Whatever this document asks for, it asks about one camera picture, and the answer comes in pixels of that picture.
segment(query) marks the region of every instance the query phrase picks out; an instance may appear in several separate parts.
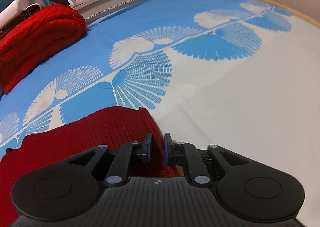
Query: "bed sheet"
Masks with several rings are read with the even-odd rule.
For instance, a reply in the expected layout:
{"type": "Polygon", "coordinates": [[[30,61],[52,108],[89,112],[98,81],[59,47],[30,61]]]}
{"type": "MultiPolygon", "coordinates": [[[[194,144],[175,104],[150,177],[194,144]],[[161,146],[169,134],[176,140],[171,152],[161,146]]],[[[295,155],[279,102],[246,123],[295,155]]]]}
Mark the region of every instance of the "bed sheet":
{"type": "Polygon", "coordinates": [[[143,106],[177,141],[218,144],[292,174],[306,192],[298,219],[318,227],[319,38],[252,0],[139,3],[96,22],[2,97],[0,158],[26,135],[143,106]]]}

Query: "white shell print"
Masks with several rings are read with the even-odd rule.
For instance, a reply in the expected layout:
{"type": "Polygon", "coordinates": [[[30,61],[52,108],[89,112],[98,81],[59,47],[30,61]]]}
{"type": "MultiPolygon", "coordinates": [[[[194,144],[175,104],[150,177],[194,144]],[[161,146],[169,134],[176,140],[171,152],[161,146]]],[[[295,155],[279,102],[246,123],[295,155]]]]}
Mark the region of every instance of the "white shell print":
{"type": "Polygon", "coordinates": [[[240,3],[240,7],[253,12],[255,14],[260,14],[265,10],[271,10],[272,6],[267,5],[267,4],[263,4],[261,2],[258,1],[254,1],[254,0],[248,0],[244,3],[240,3]]]}
{"type": "Polygon", "coordinates": [[[115,42],[109,58],[110,66],[116,69],[127,62],[134,53],[150,51],[154,46],[153,42],[136,35],[115,42]]]}
{"type": "Polygon", "coordinates": [[[245,10],[215,9],[196,14],[194,16],[194,21],[200,26],[213,28],[220,24],[230,22],[231,19],[240,19],[251,15],[252,13],[245,10]]]}
{"type": "Polygon", "coordinates": [[[155,44],[170,44],[177,40],[180,40],[186,36],[192,36],[202,32],[200,29],[191,28],[189,26],[168,26],[168,27],[158,27],[155,29],[149,29],[137,36],[141,36],[155,44]]]}
{"type": "Polygon", "coordinates": [[[18,130],[19,117],[16,112],[11,112],[0,122],[0,143],[7,140],[18,130]]]}
{"type": "Polygon", "coordinates": [[[23,126],[48,109],[54,98],[63,99],[103,76],[97,67],[80,66],[51,81],[34,99],[23,119],[23,126]]]}

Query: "rolled red quilt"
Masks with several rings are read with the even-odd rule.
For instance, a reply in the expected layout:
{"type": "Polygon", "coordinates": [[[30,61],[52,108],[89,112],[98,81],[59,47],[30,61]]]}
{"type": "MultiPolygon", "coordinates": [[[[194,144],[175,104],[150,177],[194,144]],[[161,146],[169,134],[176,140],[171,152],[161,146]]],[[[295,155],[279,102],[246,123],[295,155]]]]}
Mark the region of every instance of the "rolled red quilt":
{"type": "Polygon", "coordinates": [[[64,5],[50,5],[18,24],[0,40],[0,86],[8,94],[48,57],[86,31],[84,18],[64,5]]]}
{"type": "Polygon", "coordinates": [[[147,132],[154,137],[151,164],[132,166],[130,175],[179,176],[175,167],[165,164],[163,135],[145,108],[109,107],[48,132],[26,136],[19,149],[7,151],[0,161],[0,227],[18,217],[10,191],[20,177],[100,144],[118,149],[126,142],[142,141],[147,132]]]}

